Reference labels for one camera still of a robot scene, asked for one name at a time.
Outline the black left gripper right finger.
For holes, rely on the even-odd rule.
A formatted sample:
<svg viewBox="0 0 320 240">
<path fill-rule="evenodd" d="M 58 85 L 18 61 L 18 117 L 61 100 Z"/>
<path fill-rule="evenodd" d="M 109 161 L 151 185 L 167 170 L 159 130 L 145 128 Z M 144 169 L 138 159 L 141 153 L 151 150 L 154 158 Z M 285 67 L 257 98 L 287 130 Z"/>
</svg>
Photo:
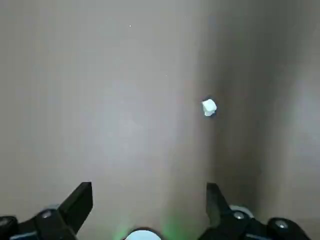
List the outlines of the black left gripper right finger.
<svg viewBox="0 0 320 240">
<path fill-rule="evenodd" d="M 200 240 L 309 240 L 294 221 L 272 217 L 266 224 L 245 207 L 229 205 L 216 183 L 206 184 L 206 214 L 210 226 Z"/>
</svg>

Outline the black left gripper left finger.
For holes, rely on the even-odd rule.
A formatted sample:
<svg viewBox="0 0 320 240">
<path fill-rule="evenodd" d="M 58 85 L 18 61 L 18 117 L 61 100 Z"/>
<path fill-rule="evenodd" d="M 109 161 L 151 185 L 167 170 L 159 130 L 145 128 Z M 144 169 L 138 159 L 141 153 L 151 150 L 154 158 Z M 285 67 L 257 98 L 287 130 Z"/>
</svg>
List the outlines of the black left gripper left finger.
<svg viewBox="0 0 320 240">
<path fill-rule="evenodd" d="M 82 182 L 59 206 L 48 207 L 18 222 L 14 215 L 0 217 L 2 240 L 76 240 L 93 209 L 91 182 Z"/>
</svg>

